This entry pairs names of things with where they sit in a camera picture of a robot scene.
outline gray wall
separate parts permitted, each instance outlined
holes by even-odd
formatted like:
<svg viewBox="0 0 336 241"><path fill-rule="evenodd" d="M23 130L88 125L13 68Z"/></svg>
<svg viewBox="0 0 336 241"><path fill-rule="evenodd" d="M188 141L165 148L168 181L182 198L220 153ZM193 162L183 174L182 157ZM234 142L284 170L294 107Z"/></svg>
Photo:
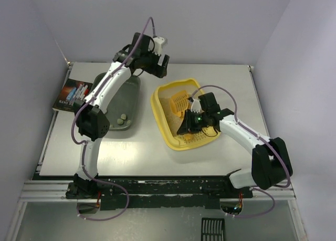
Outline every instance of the gray wall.
<svg viewBox="0 0 336 241"><path fill-rule="evenodd" d="M31 0L0 0L0 240L48 131L66 62Z"/></svg>
<svg viewBox="0 0 336 241"><path fill-rule="evenodd" d="M291 0L255 67L271 135L283 137L310 240L335 240L336 0Z"/></svg>
<svg viewBox="0 0 336 241"><path fill-rule="evenodd" d="M289 1L34 0L69 61L111 61L153 16L171 62L251 65Z"/></svg>

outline table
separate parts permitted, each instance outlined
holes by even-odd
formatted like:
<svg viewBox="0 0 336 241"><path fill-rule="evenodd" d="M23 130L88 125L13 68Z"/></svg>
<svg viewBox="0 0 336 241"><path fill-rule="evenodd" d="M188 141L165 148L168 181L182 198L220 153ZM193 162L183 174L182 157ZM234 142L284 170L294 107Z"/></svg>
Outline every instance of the table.
<svg viewBox="0 0 336 241"><path fill-rule="evenodd" d="M70 65L70 77L93 81L108 67L109 64L75 63L73 68ZM267 133L247 66L169 65L165 79L141 76L139 117L129 131L110 132L104 139L98 163L101 175L223 175L238 166L250 165L249 154L225 135L195 150L176 152L165 145L149 97L158 85L188 77L196 78L201 85L215 83L227 88L237 99L239 117L260 133ZM214 92L222 107L233 108L228 96ZM72 119L71 113L54 114L37 169L41 176L25 183L6 240L201 240L202 217L224 217L221 210L202 207L129 208L117 219L101 223L76 217L77 203L96 200L65 198L71 181L60 176L72 176L80 158L80 147L70 138ZM208 154L218 151L221 155ZM276 200L275 209L253 219L226 218L227 240L308 240L292 187L271 187L267 191ZM243 204L243 213L253 214L266 210L271 201L255 192ZM111 216L117 211L100 211L95 217Z"/></svg>
<svg viewBox="0 0 336 241"><path fill-rule="evenodd" d="M74 63L69 77L93 82L106 72L108 63ZM138 114L127 131L109 132L103 139L99 157L99 175L226 175L236 169L251 167L249 153L226 135L197 149L174 151L164 142L157 127L150 96L155 89L171 81L195 78L200 85L216 84L229 90L238 103L238 116L246 124L267 134L249 66L244 65L175 65L159 79L142 74ZM230 97L220 90L212 91L222 108L234 109ZM41 176L72 176L80 160L80 146L70 137L74 115L58 112L53 119L46 147L42 153Z"/></svg>

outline book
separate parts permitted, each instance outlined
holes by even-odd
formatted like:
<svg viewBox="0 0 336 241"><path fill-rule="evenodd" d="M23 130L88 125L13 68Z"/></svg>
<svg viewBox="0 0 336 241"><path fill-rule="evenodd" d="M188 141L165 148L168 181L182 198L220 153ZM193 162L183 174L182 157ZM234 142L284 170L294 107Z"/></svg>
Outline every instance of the book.
<svg viewBox="0 0 336 241"><path fill-rule="evenodd" d="M75 100L83 100L89 94L91 87L92 83L90 82L68 78L52 108L58 111L73 112Z"/></svg>

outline cable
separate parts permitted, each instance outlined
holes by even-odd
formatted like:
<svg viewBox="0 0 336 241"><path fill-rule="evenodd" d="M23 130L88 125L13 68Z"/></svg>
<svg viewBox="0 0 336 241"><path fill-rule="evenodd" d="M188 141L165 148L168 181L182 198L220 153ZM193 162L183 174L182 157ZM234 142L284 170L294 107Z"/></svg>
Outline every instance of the cable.
<svg viewBox="0 0 336 241"><path fill-rule="evenodd" d="M128 49L130 47L130 44L126 45L125 47L123 47L121 50L126 51L126 49Z"/></svg>
<svg viewBox="0 0 336 241"><path fill-rule="evenodd" d="M152 48L152 50L148 51L148 53L153 53L153 51L154 51L154 49L155 49L155 41L153 40L152 37L149 37L149 38L150 38L150 40L151 40L152 43L153 43L153 48Z"/></svg>
<svg viewBox="0 0 336 241"><path fill-rule="evenodd" d="M280 157L280 155L277 153L277 151L275 151L275 149L274 149L274 148L273 148L273 147L272 147L272 146L271 146L271 145L270 145L264 138L260 137L258 134L256 134L254 131L252 131L250 128L244 126L240 121L238 121L238 117L237 117L237 109L238 109L238 105L237 105L236 99L232 96L232 94L231 94L228 90L226 90L226 89L224 89L224 88L222 88L222 87L220 87L220 86L217 86L217 85L204 85L204 86L199 87L197 90L195 90L195 91L192 93L191 97L194 97L194 95L195 95L199 90L201 90L201 89L203 89L203 88L205 88L205 87L213 87L213 88L220 89L220 90L226 92L226 93L231 97L231 99L232 99L232 101L233 101L233 103L234 103L234 105L235 105L234 118L235 118L235 121L237 122L237 124L240 125L240 126L241 126L243 129L245 129L246 131L248 131L249 133L251 133L251 134L252 134L253 136L255 136L257 139L259 139L260 141L262 141L262 142L263 142L263 143L264 143L264 144L265 144L265 145L272 151L272 153L274 154L274 156L279 160L279 162L280 162L280 164L281 164L283 170L284 170L285 173L286 173L287 184L284 185L284 186L282 186L282 185L274 185L274 186L275 186L275 187L281 187L281 188L287 188L287 187L289 187L289 185L290 185L290 175L289 175L289 171L288 171L288 169L287 169L287 167L286 167L284 161L281 159L281 157ZM251 189L252 189L252 190L260 191L260 192L262 192L262 193L268 195L268 196L272 199L272 201L273 201L273 205L272 205L272 207L271 207L270 209L268 209L268 210L266 210L266 211L264 211L264 212L258 213L258 214L252 214L252 215L246 215L246 216L244 216L244 215L243 215L243 216L235 216L235 215L226 213L225 215L230 215L230 216L232 216L232 217L237 217L237 218L252 218L252 217L257 217L257 216L265 215L265 214L271 212L271 211L274 209L274 207L275 207L275 199L273 198L273 196L271 196L271 195L270 195L269 193L267 193L266 191L261 190L261 189L256 188L256 187L252 187Z"/></svg>
<svg viewBox="0 0 336 241"><path fill-rule="evenodd" d="M125 60L124 60L124 61L123 61L123 62L122 62L122 63L121 63L121 64L120 64L120 65L119 65L119 66L118 66L118 67L117 67L117 68L116 68L116 69L115 69L115 70L114 70L108 77L106 77L106 79L102 82L102 84L101 84L100 87L97 89L97 91L96 91L96 93L93 95L93 97L92 97L87 103L85 103L85 104L84 104L84 105L77 111L77 113L76 113L76 115L75 115L75 118L73 119L73 122L72 122L72 125L71 125L71 138L72 138L72 140L74 141L74 143L77 144L77 145L84 144L84 146L83 146L83 151L82 151L82 156L81 156L81 165L82 165L82 169L83 169L84 174L85 174L89 179L91 179L91 180L93 180L93 181L95 181L95 182L97 182L97 183L101 183L101 184L105 184L105 185L112 185L112 186L115 186L115 187L120 188L121 190L123 190L123 191L125 192L126 197L127 197L127 202L126 202L126 206L124 207L124 209L123 209L120 213L118 213L117 215L115 215L115 216L111 216L111 217L108 217L108 218L96 219L96 218L84 217L83 215L81 215L81 214L79 213L79 206L77 206L77 214L78 214L77 216L79 216L79 217L81 217L81 218L83 218L83 219L85 219L85 220L101 222L101 221L108 221L108 220L111 220L111 219L114 219L114 218L120 216L121 214L123 214L123 213L126 211L128 205L129 205L129 202L130 202L130 196L129 196L127 190L126 190L124 187L122 187L122 186L120 186L120 185L118 185L118 184L115 184L115 183L113 183L113 182L106 182L106 181L101 181L101 180L95 179L94 177L92 177L92 176L87 172L87 170L85 169L85 152L86 152L86 147L87 147L88 141L86 141L86 140L77 141L77 140L76 140L76 138L75 138L75 124L76 124L76 121L78 120L78 117L79 117L80 113L81 113L81 112L82 112L82 111L83 111L83 110L84 110L90 103L92 103L92 102L97 98L98 94L100 93L100 91L102 90L102 88L106 85L106 83L111 79L111 77L113 77L113 75L114 75L116 72L118 72L118 71L125 65L125 63L130 59L130 57L133 55L133 53L135 52L135 50L137 49L137 47L138 47L138 45L139 45L139 42L141 41L141 38L142 38L143 34L145 33L145 30L146 30L146 28L147 28L147 26L148 26L150 20L151 20L151 22L152 22L153 37L156 36L156 34L155 34L154 20L153 20L152 17L149 17L148 20L147 20L147 22L146 22L145 27L143 28L142 33L141 33L140 36L138 37L138 39L137 39L137 41L136 41L136 43L135 43L133 49L131 50L131 52L129 53L129 55L127 56L127 58L126 58L126 59L125 59Z"/></svg>
<svg viewBox="0 0 336 241"><path fill-rule="evenodd" d="M213 88L217 88L217 89L220 89L224 92L226 92L232 99L234 105L235 105L235 112L234 112L234 118L235 118L235 121L238 123L238 125L240 125L243 129L245 129L246 131L248 131L249 133L251 133L254 137L256 137L257 139L261 140L271 151L272 153L274 154L274 156L279 160L283 170L285 171L285 174L286 174L286 179L287 179L287 184L282 186L282 185L275 185L275 187L281 187L281 188L287 188L289 187L290 185L290 175L289 175L289 172L288 172L288 169L284 163L284 161L281 159L280 155L277 153L277 151L275 151L275 149L265 140L263 139L262 137L260 137L258 134L256 134L254 131L252 131L250 128L244 126L240 121L238 121L238 117L237 117L237 109L238 109L238 105L237 105L237 102L236 102L236 99L232 96L232 94L220 87L220 86L217 86L217 85L204 85L204 86L201 86L200 88L198 88L197 90L195 90L193 93L192 93L192 97L194 97L194 95L201 89L205 88L205 87L213 87Z"/></svg>
<svg viewBox="0 0 336 241"><path fill-rule="evenodd" d="M141 74L144 72L144 70L142 70L138 75L133 75L134 77L139 77L141 76Z"/></svg>
<svg viewBox="0 0 336 241"><path fill-rule="evenodd" d="M268 195L272 199L272 206L268 210L266 210L264 212L261 212L261 213L257 213L257 214L251 214L251 215L234 215L234 214L230 214L230 213L226 213L225 212L225 216L232 216L233 218L253 218L253 217L258 217L258 216L266 215L266 214L270 213L275 208L275 199L274 199L273 196L271 196L266 191L261 190L261 189L256 188L256 187L252 187L252 190L256 190L256 191L264 193L265 195Z"/></svg>
<svg viewBox="0 0 336 241"><path fill-rule="evenodd" d="M214 131L216 132L216 135L210 136L210 135L207 134L207 133L203 130L203 128L202 128L202 132L205 134L205 136L210 137L210 138L212 138L212 137L216 137L216 136L218 135L218 132L217 132L217 130L216 130L215 128L214 128Z"/></svg>

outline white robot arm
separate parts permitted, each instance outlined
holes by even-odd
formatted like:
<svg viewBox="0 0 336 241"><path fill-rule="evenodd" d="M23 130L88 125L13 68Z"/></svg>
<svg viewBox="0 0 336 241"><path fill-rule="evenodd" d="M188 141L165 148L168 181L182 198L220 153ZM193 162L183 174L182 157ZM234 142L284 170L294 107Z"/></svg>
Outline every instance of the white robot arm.
<svg viewBox="0 0 336 241"><path fill-rule="evenodd" d="M86 145L82 144L81 147L81 157L84 154L84 166L90 177L98 175L99 147L102 138L110 127L110 123L105 116L107 106L122 84L132 76L136 69L142 69L159 78L166 76L169 56L165 55L162 65L158 64L163 46L167 43L167 40L163 37L152 38L143 35L134 54L125 65L121 65L134 48L139 36L139 33L135 33L132 44L127 45L115 55L109 70L99 84L86 96L85 100L77 99L73 104L75 114L79 112L76 121L78 131L82 139L86 141ZM74 183L90 194L95 190L94 183L84 173L81 161L82 158L74 175Z"/></svg>
<svg viewBox="0 0 336 241"><path fill-rule="evenodd" d="M292 176L286 144L281 138L271 139L261 135L241 122L231 110L221 110L212 92L190 100L193 102L191 109L186 110L178 135L199 133L203 128L214 127L216 131L233 138L252 157L251 169L240 169L229 174L234 188L258 186L266 190Z"/></svg>

